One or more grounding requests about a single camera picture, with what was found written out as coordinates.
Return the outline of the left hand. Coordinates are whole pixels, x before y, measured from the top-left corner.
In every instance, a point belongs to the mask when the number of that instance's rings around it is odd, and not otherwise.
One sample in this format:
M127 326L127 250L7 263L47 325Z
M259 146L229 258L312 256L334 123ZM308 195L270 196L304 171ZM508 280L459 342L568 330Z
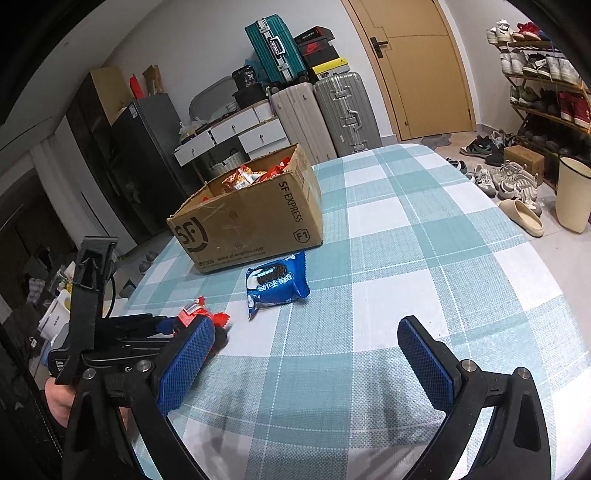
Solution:
M66 428L76 395L76 388L71 385L56 384L50 377L45 382L45 397L49 411L59 425Z

